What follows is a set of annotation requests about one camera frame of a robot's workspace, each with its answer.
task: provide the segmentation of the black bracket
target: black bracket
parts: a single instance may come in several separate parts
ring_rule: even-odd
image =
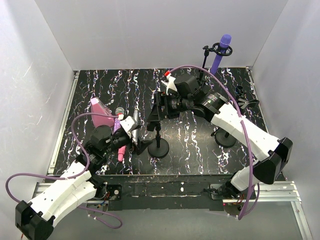
[[[31,207],[32,203],[19,202],[15,207],[15,226],[29,240],[46,240],[52,234],[55,216],[48,221],[44,220],[42,212],[35,212]]]

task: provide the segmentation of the gray floor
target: gray floor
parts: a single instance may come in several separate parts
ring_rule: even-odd
[[[67,215],[49,240],[301,240],[290,202],[259,202],[242,220],[207,210],[124,210],[120,229],[88,218],[82,209]],[[118,224],[103,217],[111,224]]]

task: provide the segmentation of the black marbled surface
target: black marbled surface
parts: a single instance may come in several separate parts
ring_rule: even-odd
[[[62,174],[73,162],[80,148],[75,145],[71,133],[73,118],[90,111],[90,99],[98,97],[112,111],[123,107],[133,114],[140,110],[143,127],[139,135],[143,139],[152,139],[154,132],[147,131],[146,119],[153,106],[153,92],[165,90],[161,77],[167,69],[122,69],[122,70],[82,70],[72,100],[66,128],[60,145],[54,174]],[[177,75],[188,73],[198,75],[195,69],[185,68]],[[216,77],[234,94],[237,85],[242,85],[247,98],[255,98],[248,73],[245,68],[219,68]],[[206,77],[208,85],[215,92],[226,94],[211,78]],[[264,121],[258,107],[245,111],[245,115],[258,127],[265,130]],[[79,139],[86,142],[94,129],[91,117],[84,117],[76,125]],[[216,144],[210,134],[215,126],[192,112],[182,113],[180,118],[164,120],[161,135],[170,150],[163,159],[152,158],[146,150],[140,156],[132,155],[127,148],[124,162],[118,162],[117,154],[109,156],[108,163],[101,174],[224,174],[233,173],[248,165],[247,149],[239,142],[232,148],[223,148]]]

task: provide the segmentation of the black stand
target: black stand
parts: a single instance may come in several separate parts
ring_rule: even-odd
[[[209,53],[210,53],[210,48],[209,48],[209,46],[204,46],[202,49],[204,50],[204,59],[203,59],[202,68],[204,69],[205,65],[206,65],[207,57],[209,56]],[[203,86],[205,84],[205,81],[202,82],[203,76],[204,76],[204,72],[200,71],[198,81],[201,83],[201,86]]]
[[[160,122],[157,122],[155,125],[156,135],[152,140],[152,143],[148,146],[148,153],[153,158],[162,159],[167,156],[169,152],[169,143],[167,140],[161,138],[160,130],[161,125]]]
[[[217,144],[224,148],[233,147],[237,141],[237,139],[222,128],[218,128],[218,130],[214,132],[214,139]]]

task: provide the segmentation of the round black base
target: round black base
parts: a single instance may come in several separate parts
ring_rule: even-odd
[[[214,139],[217,144],[224,148],[231,148],[236,144],[237,139],[235,139],[232,135],[228,134],[222,128],[219,128],[215,131]]]
[[[157,148],[157,141],[154,138],[152,143],[148,146],[148,153],[151,157],[157,158],[157,159],[162,159],[165,156],[167,156],[169,152],[169,143],[161,138],[160,139],[160,147]]]

